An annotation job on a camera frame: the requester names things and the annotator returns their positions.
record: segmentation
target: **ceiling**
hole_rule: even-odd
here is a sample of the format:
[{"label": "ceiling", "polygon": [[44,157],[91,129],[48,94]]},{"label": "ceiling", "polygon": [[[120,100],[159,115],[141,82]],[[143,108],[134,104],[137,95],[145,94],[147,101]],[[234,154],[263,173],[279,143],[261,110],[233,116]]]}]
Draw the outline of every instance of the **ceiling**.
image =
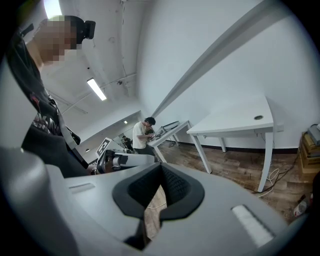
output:
[{"label": "ceiling", "polygon": [[[101,87],[108,104],[135,98],[140,30],[148,1],[59,0],[59,4],[63,15],[96,22],[92,40],[85,39],[81,49],[68,51],[61,61],[41,71],[44,86],[62,114],[94,115],[101,108],[101,100],[87,84],[90,78]],[[44,3],[40,1],[24,24],[33,23],[35,27],[26,41],[45,18]]]}]

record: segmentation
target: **white t-shirt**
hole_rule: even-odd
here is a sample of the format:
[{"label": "white t-shirt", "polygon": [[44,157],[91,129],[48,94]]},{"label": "white t-shirt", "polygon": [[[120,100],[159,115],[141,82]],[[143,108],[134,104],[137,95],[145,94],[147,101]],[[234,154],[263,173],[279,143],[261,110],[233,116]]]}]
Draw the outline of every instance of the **white t-shirt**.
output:
[{"label": "white t-shirt", "polygon": [[137,136],[145,135],[147,127],[142,122],[137,122],[132,130],[132,147],[134,149],[144,149],[147,145],[147,138],[138,138]]}]

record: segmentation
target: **ceiling light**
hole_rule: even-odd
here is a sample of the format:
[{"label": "ceiling light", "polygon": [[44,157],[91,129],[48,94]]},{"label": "ceiling light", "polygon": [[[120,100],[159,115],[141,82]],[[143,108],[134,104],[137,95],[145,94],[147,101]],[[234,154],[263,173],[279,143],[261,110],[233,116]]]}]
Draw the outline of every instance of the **ceiling light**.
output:
[{"label": "ceiling light", "polygon": [[97,85],[96,81],[93,78],[90,78],[88,81],[86,81],[88,83],[88,85],[90,85],[90,87],[92,88],[92,90],[96,93],[96,95],[99,96],[99,98],[104,101],[107,99],[107,97],[104,95],[104,93],[102,92],[102,90],[99,88],[99,86]]},{"label": "ceiling light", "polygon": [[48,19],[57,15],[62,15],[59,0],[44,0],[44,9]]}]

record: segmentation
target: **black jacket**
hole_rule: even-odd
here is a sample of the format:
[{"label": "black jacket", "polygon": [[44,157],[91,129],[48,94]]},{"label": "black jacket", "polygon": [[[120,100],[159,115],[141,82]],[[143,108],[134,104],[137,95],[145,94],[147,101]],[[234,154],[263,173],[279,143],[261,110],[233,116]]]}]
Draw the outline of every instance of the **black jacket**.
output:
[{"label": "black jacket", "polygon": [[81,165],[72,151],[68,151],[61,134],[56,103],[48,96],[40,72],[20,33],[12,37],[6,56],[14,78],[38,112],[22,148],[38,155],[45,164],[59,167],[65,178],[87,175],[88,164]]}]

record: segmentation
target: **gray panel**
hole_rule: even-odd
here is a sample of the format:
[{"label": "gray panel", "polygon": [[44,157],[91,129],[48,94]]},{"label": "gray panel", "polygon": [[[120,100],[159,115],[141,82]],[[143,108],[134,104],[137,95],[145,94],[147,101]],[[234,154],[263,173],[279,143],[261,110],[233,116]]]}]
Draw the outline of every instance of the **gray panel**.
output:
[{"label": "gray panel", "polygon": [[91,189],[72,192],[75,200],[101,227],[123,241],[136,233],[140,220],[122,213],[112,197],[112,190],[118,182],[152,164],[100,175],[67,178],[65,183],[69,188],[93,185]]},{"label": "gray panel", "polygon": [[268,205],[236,183],[198,170],[169,165],[201,182],[205,196],[188,218],[164,221],[145,252],[155,255],[242,255],[256,249],[231,208],[245,205],[275,235],[286,222]]},{"label": "gray panel", "polygon": [[12,211],[51,255],[142,254],[115,239],[78,205],[57,167],[20,149],[0,148],[0,161],[1,186]]},{"label": "gray panel", "polygon": [[0,147],[20,148],[37,110],[17,84],[6,57],[0,74]]}]

